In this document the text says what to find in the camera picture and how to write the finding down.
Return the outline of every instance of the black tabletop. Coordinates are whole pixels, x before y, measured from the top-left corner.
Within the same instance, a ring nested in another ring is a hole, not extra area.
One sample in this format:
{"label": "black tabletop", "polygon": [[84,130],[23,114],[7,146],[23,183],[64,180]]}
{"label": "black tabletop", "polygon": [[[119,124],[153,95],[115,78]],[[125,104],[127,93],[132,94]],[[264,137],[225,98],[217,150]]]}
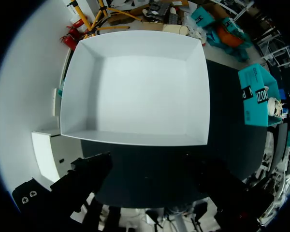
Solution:
{"label": "black tabletop", "polygon": [[211,104],[207,145],[150,147],[82,141],[85,157],[105,151],[112,155],[113,169],[96,196],[98,201],[127,208],[158,208],[206,197],[188,175],[181,158],[187,152],[200,159],[222,160],[240,179],[259,168],[267,128],[244,124],[238,71],[206,62]]}

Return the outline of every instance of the white box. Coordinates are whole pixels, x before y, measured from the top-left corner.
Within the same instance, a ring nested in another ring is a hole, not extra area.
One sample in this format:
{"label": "white box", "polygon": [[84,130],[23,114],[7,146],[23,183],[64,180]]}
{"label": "white box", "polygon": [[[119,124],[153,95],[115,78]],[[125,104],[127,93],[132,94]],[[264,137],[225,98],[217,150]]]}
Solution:
{"label": "white box", "polygon": [[207,144],[206,60],[199,40],[121,31],[79,42],[61,102],[61,134],[113,144]]}

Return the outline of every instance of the white wall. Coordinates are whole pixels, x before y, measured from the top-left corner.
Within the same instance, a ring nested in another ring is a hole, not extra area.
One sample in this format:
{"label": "white wall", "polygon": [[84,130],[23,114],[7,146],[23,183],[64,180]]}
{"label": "white wall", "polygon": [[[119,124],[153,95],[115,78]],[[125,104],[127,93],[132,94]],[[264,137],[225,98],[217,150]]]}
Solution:
{"label": "white wall", "polygon": [[60,37],[71,16],[62,1],[45,2],[16,35],[2,63],[0,174],[10,192],[32,177],[50,184],[39,172],[31,132],[58,126],[52,97],[68,53]]}
{"label": "white wall", "polygon": [[[68,5],[71,0],[62,0],[65,5]],[[93,22],[95,19],[95,15],[99,11],[99,4],[97,0],[77,0],[79,7],[81,8],[82,12],[88,17],[90,22]],[[69,6],[68,9],[71,13],[77,15],[77,11],[74,9],[73,6]]]}

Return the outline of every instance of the screw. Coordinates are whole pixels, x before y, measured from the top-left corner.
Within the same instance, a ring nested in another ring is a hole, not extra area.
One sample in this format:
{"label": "screw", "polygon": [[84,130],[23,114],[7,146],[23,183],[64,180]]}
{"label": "screw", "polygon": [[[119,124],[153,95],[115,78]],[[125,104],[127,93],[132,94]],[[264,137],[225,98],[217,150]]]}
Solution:
{"label": "screw", "polygon": [[28,203],[28,201],[29,201],[28,197],[23,197],[23,198],[21,199],[21,202],[22,202],[23,204]]}
{"label": "screw", "polygon": [[37,192],[36,191],[31,191],[30,192],[30,197],[35,197],[37,195]]}

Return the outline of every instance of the yellow tripod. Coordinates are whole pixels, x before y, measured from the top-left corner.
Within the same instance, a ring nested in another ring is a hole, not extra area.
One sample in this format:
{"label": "yellow tripod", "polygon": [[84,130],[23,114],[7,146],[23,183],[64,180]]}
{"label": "yellow tripod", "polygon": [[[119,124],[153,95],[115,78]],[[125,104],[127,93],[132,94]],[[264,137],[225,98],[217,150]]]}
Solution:
{"label": "yellow tripod", "polygon": [[[92,31],[95,28],[95,26],[97,26],[105,17],[108,17],[108,14],[107,14],[107,11],[106,10],[114,11],[114,12],[117,12],[119,14],[124,14],[124,15],[127,15],[129,17],[132,17],[132,18],[134,18],[136,20],[141,21],[140,18],[135,17],[135,16],[133,16],[133,15],[131,15],[129,13],[126,13],[126,12],[123,12],[123,11],[120,11],[120,10],[117,10],[117,9],[114,9],[114,8],[110,8],[110,7],[104,6],[103,0],[98,0],[98,1],[99,1],[100,9],[99,9],[99,12],[96,15],[95,20],[93,21],[92,25],[90,25],[89,22],[87,21],[86,16],[82,12],[82,10],[79,7],[79,5],[76,2],[76,0],[71,0],[71,3],[69,4],[69,5],[72,5],[76,9],[77,13],[79,14],[79,16],[81,17],[81,19],[83,20],[83,22],[84,22],[85,26],[87,27],[88,31]],[[102,13],[103,13],[103,19],[101,19],[99,22],[97,22]],[[128,26],[114,26],[114,27],[96,28],[95,30],[129,29],[129,28],[130,27],[128,27]],[[89,36],[95,36],[94,31],[91,34],[89,34],[89,35],[87,34],[84,37],[84,39],[88,38]]]}

